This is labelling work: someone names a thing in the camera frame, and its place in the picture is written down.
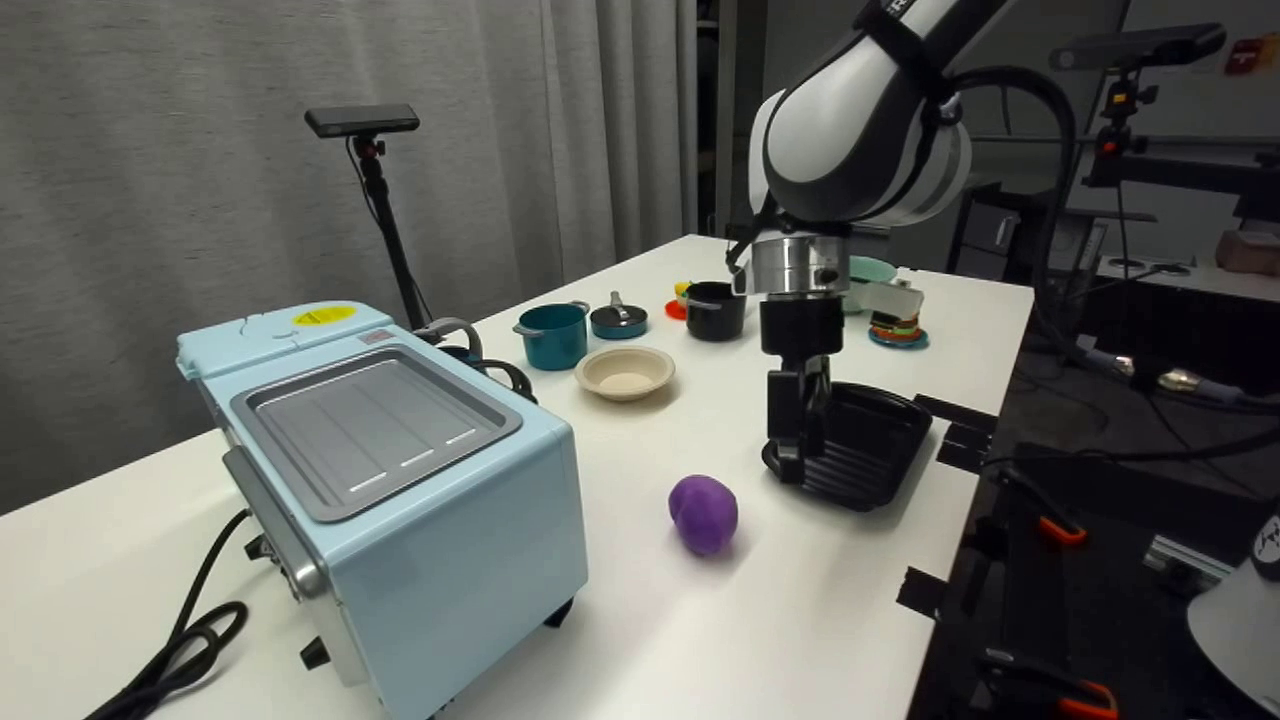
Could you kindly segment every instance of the blue mug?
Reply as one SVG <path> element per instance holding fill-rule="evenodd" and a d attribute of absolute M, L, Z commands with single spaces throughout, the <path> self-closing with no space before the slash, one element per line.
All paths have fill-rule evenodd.
<path fill-rule="evenodd" d="M 522 315 L 515 332 L 533 367 L 578 367 L 589 354 L 589 304 L 535 304 Z"/>

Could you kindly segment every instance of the beige bowl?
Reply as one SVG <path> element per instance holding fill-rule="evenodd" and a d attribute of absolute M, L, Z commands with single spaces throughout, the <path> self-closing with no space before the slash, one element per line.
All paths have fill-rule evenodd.
<path fill-rule="evenodd" d="M 606 347 L 578 363 L 578 384 L 606 400 L 639 400 L 678 378 L 678 363 L 655 347 Z"/>

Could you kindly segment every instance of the black pole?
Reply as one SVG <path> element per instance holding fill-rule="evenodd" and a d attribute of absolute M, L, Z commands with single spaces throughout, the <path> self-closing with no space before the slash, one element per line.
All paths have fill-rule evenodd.
<path fill-rule="evenodd" d="M 407 329 L 424 329 L 428 319 L 424 319 L 424 304 L 420 304 L 420 291 L 415 291 L 414 270 L 407 270 L 407 255 L 406 255 L 402 227 L 397 227 L 397 217 L 392 217 L 392 190 L 389 190 L 389 178 L 385 178 L 385 163 L 377 160 L 382 153 L 385 153 L 385 142 L 371 132 L 355 136 L 355 160 L 362 160 L 365 194 L 371 202 L 377 227 L 385 231 Z"/>

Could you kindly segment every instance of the purple toy ball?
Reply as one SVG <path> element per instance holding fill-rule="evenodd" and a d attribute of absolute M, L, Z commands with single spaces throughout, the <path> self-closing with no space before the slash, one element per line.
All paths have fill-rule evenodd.
<path fill-rule="evenodd" d="M 670 513 L 691 555 L 722 555 L 731 545 L 736 495 L 722 481 L 686 474 L 670 495 Z"/>

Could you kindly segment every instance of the black cup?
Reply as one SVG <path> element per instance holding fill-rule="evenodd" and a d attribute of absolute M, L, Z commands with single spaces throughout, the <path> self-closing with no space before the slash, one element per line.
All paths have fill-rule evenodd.
<path fill-rule="evenodd" d="M 690 283 L 690 335 L 696 338 L 736 338 L 743 332 L 749 298 L 731 283 Z"/>

